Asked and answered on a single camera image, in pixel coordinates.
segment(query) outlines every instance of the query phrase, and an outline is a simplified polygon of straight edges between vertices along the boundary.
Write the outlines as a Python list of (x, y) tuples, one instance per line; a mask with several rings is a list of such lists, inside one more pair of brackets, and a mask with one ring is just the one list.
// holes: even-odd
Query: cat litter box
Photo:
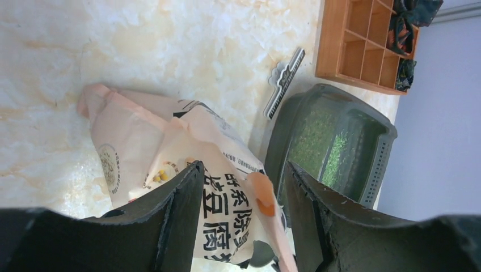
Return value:
[[(287, 161), (319, 182), (372, 208), (389, 159), (396, 128), (379, 111), (334, 86), (317, 84), (286, 100), (272, 132), (265, 171), (277, 199)], [(289, 211), (284, 206), (288, 226)]]

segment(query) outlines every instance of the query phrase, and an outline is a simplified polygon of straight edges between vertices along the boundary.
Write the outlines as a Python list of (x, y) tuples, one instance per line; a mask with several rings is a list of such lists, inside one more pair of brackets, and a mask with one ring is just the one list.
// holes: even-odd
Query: floor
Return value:
[[(264, 159), (271, 70), (300, 46), (306, 58), (287, 96), (327, 82), (314, 77), (321, 0), (0, 3), (0, 207), (76, 218), (111, 208), (87, 120), (75, 111), (86, 84), (201, 100)], [(394, 122), (398, 97), (332, 84)], [(194, 260), (192, 271), (235, 269)]]

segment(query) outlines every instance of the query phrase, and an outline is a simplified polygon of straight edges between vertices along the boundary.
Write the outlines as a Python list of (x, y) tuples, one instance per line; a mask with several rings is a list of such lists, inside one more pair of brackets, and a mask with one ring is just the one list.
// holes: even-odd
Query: logo on bag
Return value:
[(120, 185), (120, 163), (119, 155), (110, 144), (103, 144), (99, 147), (99, 157), (104, 170), (108, 190), (116, 194)]

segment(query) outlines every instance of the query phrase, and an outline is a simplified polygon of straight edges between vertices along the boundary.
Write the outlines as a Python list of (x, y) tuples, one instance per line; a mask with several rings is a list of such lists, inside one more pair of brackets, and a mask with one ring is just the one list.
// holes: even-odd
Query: plastic bag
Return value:
[[(245, 181), (263, 165), (207, 106), (96, 84), (83, 90), (78, 112), (90, 120), (114, 208), (201, 160), (206, 172), (194, 257), (240, 264), (252, 257), (254, 240), (269, 243), (271, 229), (259, 220), (256, 193)], [(276, 201), (274, 207), (271, 220), (280, 223)]]

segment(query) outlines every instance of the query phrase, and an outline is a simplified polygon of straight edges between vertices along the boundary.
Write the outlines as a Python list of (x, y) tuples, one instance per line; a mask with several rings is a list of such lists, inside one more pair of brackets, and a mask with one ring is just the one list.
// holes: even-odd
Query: shelf compartment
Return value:
[(365, 40), (345, 41), (341, 54), (340, 73), (352, 78), (361, 78), (362, 59), (364, 57)]
[(392, 89), (395, 88), (399, 60), (400, 57), (397, 54), (388, 49), (384, 51), (379, 85)]
[(377, 47), (368, 48), (366, 45), (366, 52), (364, 52), (364, 60), (362, 61), (361, 80), (379, 84), (384, 51), (384, 49)]
[(378, 1), (374, 1), (369, 23), (368, 39), (376, 44), (386, 46), (387, 32), (392, 12)]
[(373, 0), (350, 0), (347, 29), (362, 37), (367, 37), (372, 5)]

